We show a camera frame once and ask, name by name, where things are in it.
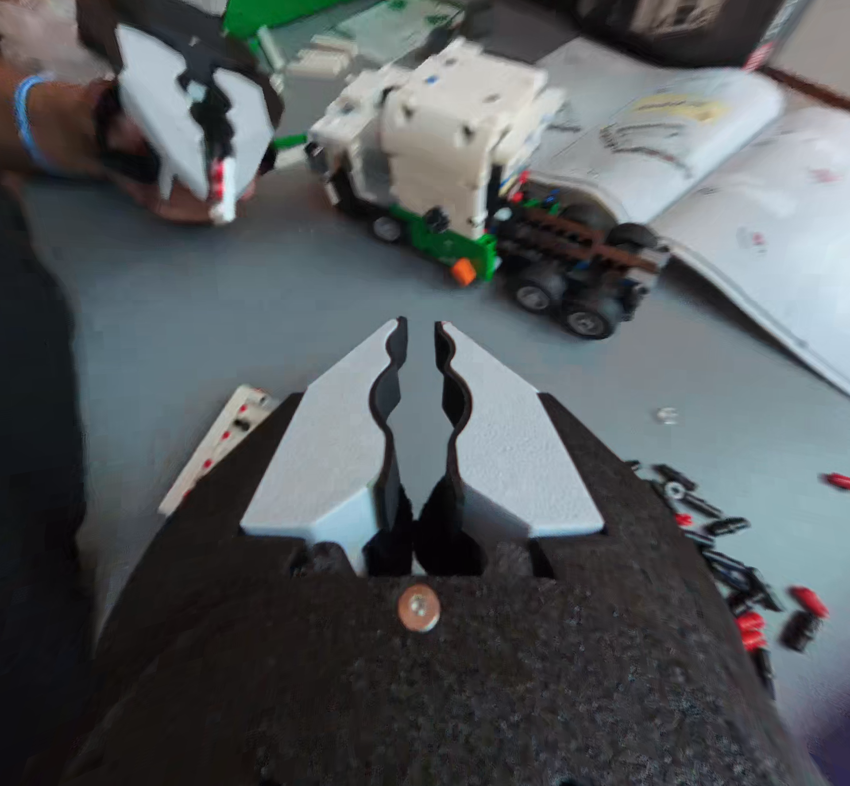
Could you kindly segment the white and green lego truck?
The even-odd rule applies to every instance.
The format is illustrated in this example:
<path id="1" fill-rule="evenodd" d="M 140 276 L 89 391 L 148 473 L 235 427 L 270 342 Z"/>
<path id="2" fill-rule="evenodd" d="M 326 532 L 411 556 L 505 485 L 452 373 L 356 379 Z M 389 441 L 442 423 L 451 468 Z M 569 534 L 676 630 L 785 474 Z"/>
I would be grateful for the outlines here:
<path id="1" fill-rule="evenodd" d="M 349 79 L 304 150 L 331 203 L 377 239 L 417 250 L 464 288 L 503 269 L 524 311 L 602 341 L 633 320 L 670 251 L 532 173 L 565 106 L 545 69 L 459 38 L 415 68 Z"/>

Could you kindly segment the blue wristband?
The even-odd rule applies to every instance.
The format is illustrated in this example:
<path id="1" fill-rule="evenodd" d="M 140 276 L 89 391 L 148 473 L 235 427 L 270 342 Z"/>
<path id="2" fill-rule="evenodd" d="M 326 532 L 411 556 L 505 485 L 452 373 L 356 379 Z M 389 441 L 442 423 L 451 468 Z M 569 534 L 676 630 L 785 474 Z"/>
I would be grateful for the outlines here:
<path id="1" fill-rule="evenodd" d="M 58 177 L 59 170 L 52 164 L 41 151 L 34 137 L 29 114 L 29 98 L 31 91 L 36 87 L 53 81 L 55 75 L 52 72 L 39 72 L 21 79 L 15 86 L 13 95 L 13 114 L 15 127 L 19 142 L 26 152 L 29 160 L 41 172 L 50 176 Z"/>

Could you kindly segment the white lego panel assembly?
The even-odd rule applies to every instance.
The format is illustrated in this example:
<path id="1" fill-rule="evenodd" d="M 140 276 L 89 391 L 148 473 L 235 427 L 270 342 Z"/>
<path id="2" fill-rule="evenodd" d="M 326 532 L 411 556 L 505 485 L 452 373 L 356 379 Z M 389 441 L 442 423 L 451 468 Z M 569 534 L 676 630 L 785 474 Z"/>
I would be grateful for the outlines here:
<path id="1" fill-rule="evenodd" d="M 280 403 L 281 400 L 260 388 L 248 385 L 236 388 L 165 495 L 158 513 L 171 516 L 197 483 L 261 425 Z"/>

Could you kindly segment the clear bag of lego parts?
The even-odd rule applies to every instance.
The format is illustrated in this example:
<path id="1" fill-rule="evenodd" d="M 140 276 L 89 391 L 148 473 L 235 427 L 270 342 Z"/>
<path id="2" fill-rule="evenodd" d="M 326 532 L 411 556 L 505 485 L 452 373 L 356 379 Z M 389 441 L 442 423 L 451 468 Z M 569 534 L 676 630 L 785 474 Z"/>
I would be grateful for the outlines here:
<path id="1" fill-rule="evenodd" d="M 248 45 L 274 78 L 336 80 L 416 65 L 454 37 L 487 36 L 491 24 L 491 0 L 353 0 L 288 23 L 268 20 Z"/>

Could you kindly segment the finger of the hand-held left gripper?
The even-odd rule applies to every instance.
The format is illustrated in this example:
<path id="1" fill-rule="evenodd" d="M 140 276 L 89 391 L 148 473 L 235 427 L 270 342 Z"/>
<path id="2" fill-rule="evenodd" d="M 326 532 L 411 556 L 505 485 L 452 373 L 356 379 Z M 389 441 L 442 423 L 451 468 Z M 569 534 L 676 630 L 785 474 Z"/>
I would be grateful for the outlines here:
<path id="1" fill-rule="evenodd" d="M 275 126 L 272 124 L 261 86 L 237 72 L 217 72 L 216 86 L 230 102 L 226 119 L 233 134 L 228 155 L 236 159 L 236 188 L 239 198 L 259 170 Z"/>
<path id="2" fill-rule="evenodd" d="M 122 57 L 119 96 L 156 162 L 162 197 L 180 183 L 194 197 L 209 197 L 207 135 L 193 115 L 195 101 L 179 83 L 184 57 L 161 40 L 128 25 L 116 26 Z"/>

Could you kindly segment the person's left hand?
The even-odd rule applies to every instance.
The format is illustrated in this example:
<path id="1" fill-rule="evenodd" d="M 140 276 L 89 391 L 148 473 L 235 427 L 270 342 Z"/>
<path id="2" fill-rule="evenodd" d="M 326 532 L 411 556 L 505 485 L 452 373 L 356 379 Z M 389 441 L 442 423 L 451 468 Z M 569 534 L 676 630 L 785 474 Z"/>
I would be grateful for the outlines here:
<path id="1" fill-rule="evenodd" d="M 123 111 L 114 80 L 98 79 L 82 90 L 82 125 L 89 140 L 86 174 L 117 186 L 156 217 L 178 224 L 210 225 L 212 203 L 179 182 L 162 195 L 156 176 L 141 180 L 132 165 L 149 172 L 154 155 L 138 125 Z"/>

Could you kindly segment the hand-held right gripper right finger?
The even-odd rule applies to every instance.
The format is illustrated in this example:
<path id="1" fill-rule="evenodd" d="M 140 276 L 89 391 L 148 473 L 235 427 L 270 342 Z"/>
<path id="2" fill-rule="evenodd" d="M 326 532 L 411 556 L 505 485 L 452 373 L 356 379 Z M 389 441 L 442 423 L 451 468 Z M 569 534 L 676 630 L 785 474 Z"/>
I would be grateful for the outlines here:
<path id="1" fill-rule="evenodd" d="M 434 576 L 483 573 L 500 545 L 600 535 L 603 515 L 529 384 L 449 321 L 434 325 L 444 474 L 421 509 L 414 553 Z"/>

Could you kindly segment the person's dark pants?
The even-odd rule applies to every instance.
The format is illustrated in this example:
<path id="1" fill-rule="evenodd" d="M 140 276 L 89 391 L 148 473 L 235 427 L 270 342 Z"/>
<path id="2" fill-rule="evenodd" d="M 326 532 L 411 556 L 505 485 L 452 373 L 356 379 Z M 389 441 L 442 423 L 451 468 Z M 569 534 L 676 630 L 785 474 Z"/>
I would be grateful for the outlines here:
<path id="1" fill-rule="evenodd" d="M 73 725 L 89 691 L 93 601 L 77 533 L 84 454 L 65 295 L 1 196 L 1 774 Z"/>

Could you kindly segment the pile of lego pins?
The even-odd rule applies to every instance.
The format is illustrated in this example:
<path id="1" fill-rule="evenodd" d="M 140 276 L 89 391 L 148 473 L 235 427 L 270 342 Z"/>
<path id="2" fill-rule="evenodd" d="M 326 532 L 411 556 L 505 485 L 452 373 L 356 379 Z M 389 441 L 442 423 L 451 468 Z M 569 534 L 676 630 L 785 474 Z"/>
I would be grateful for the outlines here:
<path id="1" fill-rule="evenodd" d="M 742 641 L 738 615 L 716 588 L 714 561 L 722 582 L 734 589 L 743 614 L 779 609 L 786 597 L 764 574 L 738 559 L 720 559 L 717 537 L 681 529 L 676 501 L 655 494 L 630 462 L 603 450 L 579 468 L 591 504 L 603 519 L 601 532 L 568 541 L 562 550 L 547 543 L 546 552 L 568 598 L 583 611 L 573 648 L 582 689 L 599 715 L 637 717 L 640 727 L 654 717 L 684 717 L 685 726 L 707 726 L 715 718 L 755 719 L 778 728 L 777 715 L 814 728 L 815 720 L 846 706 L 846 680 L 819 674 L 819 654 L 805 666 L 785 673 L 785 657 L 774 664 L 774 648 L 787 646 L 773 637 L 767 621 L 751 625 Z"/>

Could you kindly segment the open instruction booklet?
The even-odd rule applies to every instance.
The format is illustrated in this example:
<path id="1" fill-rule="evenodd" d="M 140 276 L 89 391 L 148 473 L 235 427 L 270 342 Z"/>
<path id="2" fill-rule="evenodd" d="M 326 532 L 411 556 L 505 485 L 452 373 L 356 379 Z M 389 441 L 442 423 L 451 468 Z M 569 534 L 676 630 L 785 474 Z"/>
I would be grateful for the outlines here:
<path id="1" fill-rule="evenodd" d="M 652 229 L 804 365 L 849 391 L 849 116 L 733 68 L 664 69 L 582 38 L 537 184 Z"/>

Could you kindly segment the small white lego piece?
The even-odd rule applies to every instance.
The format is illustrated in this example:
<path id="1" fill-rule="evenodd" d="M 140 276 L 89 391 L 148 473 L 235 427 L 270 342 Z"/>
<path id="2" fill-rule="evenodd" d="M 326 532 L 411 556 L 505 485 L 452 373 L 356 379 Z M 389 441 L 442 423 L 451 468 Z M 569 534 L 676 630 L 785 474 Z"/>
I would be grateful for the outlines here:
<path id="1" fill-rule="evenodd" d="M 215 159 L 209 166 L 209 219 L 214 226 L 232 223 L 236 217 L 236 159 Z"/>

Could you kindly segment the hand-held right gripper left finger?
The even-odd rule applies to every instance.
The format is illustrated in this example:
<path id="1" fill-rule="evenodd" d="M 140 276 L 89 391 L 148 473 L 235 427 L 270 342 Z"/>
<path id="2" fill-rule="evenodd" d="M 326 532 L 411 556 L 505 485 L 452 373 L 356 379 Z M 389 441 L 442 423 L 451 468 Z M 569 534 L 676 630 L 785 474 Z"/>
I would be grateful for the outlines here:
<path id="1" fill-rule="evenodd" d="M 388 424 L 407 346 L 407 319 L 393 318 L 300 394 L 243 533 L 338 545 L 358 575 L 409 573 L 412 515 Z"/>

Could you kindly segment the person's left forearm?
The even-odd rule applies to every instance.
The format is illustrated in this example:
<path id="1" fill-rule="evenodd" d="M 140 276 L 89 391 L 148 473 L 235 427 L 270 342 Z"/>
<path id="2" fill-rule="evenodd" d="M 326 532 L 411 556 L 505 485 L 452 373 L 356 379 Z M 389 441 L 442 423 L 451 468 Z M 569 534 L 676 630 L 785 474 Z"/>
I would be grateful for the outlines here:
<path id="1" fill-rule="evenodd" d="M 29 160 L 15 127 L 13 95 L 27 77 L 6 61 L 1 64 L 1 170 L 3 173 L 46 174 Z M 37 143 L 61 178 L 96 179 L 86 174 L 89 140 L 82 125 L 84 86 L 51 81 L 31 91 L 29 114 Z"/>

